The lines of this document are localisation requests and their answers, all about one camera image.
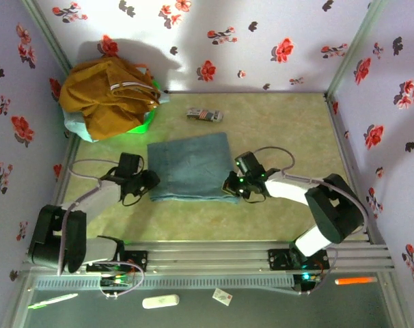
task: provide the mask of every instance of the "floral wallpaper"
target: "floral wallpaper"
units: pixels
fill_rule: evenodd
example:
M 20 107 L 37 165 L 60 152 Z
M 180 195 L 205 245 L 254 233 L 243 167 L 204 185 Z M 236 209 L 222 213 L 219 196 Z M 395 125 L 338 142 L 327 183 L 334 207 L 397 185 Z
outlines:
M 414 321 L 414 0 L 389 1 L 331 101 Z
M 325 92 L 370 4 L 34 2 L 73 66 L 102 55 L 122 57 L 147 64 L 170 92 Z M 359 64 L 359 82 L 367 64 Z
M 67 139 L 57 104 L 64 76 L 15 0 L 0 0 L 0 44 L 1 324 L 38 213 L 52 199 Z

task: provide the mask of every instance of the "folded towel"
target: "folded towel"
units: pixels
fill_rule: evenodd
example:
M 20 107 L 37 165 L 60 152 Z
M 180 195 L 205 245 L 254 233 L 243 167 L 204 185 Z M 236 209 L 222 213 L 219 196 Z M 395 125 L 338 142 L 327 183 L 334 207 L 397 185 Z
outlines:
M 233 170 L 225 133 L 151 143 L 148 145 L 148 169 L 157 173 L 161 180 L 148 193 L 153 202 L 239 201 L 238 197 L 222 191 L 222 184 Z

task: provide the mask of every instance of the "blue towel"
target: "blue towel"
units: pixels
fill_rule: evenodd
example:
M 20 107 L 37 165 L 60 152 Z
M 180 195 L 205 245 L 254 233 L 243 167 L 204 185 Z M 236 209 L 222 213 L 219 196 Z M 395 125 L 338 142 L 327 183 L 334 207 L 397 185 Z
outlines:
M 158 186 L 148 193 L 153 202 L 239 201 L 238 197 L 222 191 L 222 184 L 233 170 L 225 133 L 151 143 L 148 145 L 148 169 L 160 178 Z

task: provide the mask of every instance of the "metal frame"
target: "metal frame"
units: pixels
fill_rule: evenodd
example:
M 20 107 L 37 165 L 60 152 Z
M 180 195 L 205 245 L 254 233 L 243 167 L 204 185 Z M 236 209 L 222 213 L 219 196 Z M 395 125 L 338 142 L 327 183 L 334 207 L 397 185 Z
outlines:
M 361 25 L 353 45 L 350 48 L 344 62 L 338 70 L 332 84 L 329 88 L 329 96 L 332 96 L 335 89 L 342 80 L 342 75 L 346 67 L 350 64 L 351 53 L 353 48 L 360 47 L 363 37 L 367 34 L 370 25 L 375 21 L 377 14 L 381 12 L 383 6 L 388 0 L 377 0 L 372 2 L 364 22 Z M 65 74 L 68 74 L 70 64 L 61 50 L 53 32 L 44 19 L 39 7 L 33 0 L 22 0 L 25 7 L 29 10 L 36 25 L 41 28 L 44 37 L 46 38 L 50 49 L 54 53 L 56 60 L 59 62 L 61 69 Z M 331 104 L 328 102 L 329 117 L 331 125 L 335 133 L 338 148 L 340 150 L 341 158 L 350 181 L 352 190 L 356 193 L 358 191 L 356 181 L 357 177 L 354 172 L 350 170 L 351 163 L 354 160 L 348 155 L 348 152 L 343 148 L 340 140 L 339 127 L 335 124 L 333 119 Z M 64 159 L 64 167 L 67 167 L 73 162 L 80 139 L 77 136 L 70 138 L 68 151 Z M 53 197 L 53 204 L 61 204 L 63 201 L 66 189 L 68 186 L 68 177 L 60 179 L 56 187 Z M 379 235 L 370 227 L 369 235 L 375 242 L 380 240 Z M 383 297 L 387 304 L 388 314 L 394 327 L 410 328 L 412 327 L 410 316 L 406 309 L 406 303 L 400 296 L 400 288 L 395 278 L 394 265 L 386 245 L 373 245 L 368 240 L 368 235 L 365 236 L 365 241 L 354 241 L 348 238 L 340 245 L 335 245 L 338 253 L 336 268 L 334 272 L 338 273 L 358 273 L 358 272 L 373 272 L 376 273 L 381 284 Z M 272 248 L 287 248 L 285 243 L 275 241 L 260 241 L 260 242 L 211 242 L 211 243 L 173 243 L 173 242 L 151 242 L 151 243 L 133 243 L 127 245 L 128 250 L 147 250 L 148 254 L 148 270 L 146 272 L 147 279 L 149 277 L 170 277 L 175 275 L 183 276 L 220 276 L 220 275 L 240 275 L 259 277 L 273 277 L 278 275 L 285 275 L 284 271 L 270 271 L 267 250 Z M 331 262 L 335 255 L 335 251 L 330 249 L 327 252 Z M 288 271 L 288 273 L 301 273 L 301 271 Z M 19 280 L 17 281 L 16 291 L 13 298 L 16 300 L 13 303 L 5 316 L 2 327 L 16 328 L 22 327 L 25 324 L 27 305 L 32 299 L 34 288 L 39 277 L 52 277 L 54 271 L 49 271 L 42 268 L 33 268 L 28 270 L 23 268 Z M 71 277 L 84 277 L 82 272 L 78 275 L 70 275 Z

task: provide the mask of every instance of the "green pen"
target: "green pen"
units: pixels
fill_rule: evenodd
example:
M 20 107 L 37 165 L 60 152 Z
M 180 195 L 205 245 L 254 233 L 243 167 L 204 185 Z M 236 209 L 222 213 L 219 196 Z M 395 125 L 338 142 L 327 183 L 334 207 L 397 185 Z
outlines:
M 58 297 L 54 297 L 53 299 L 48 299 L 46 301 L 41 301 L 32 305 L 29 305 L 28 308 L 29 309 L 40 309 L 40 308 L 44 308 L 45 306 L 49 305 L 49 304 L 54 304 L 54 303 L 58 303 L 61 301 L 65 301 L 67 299 L 73 299 L 74 297 L 77 297 L 78 293 L 74 293 L 74 294 L 67 294 L 67 295 L 63 295 L 63 296 L 58 296 Z

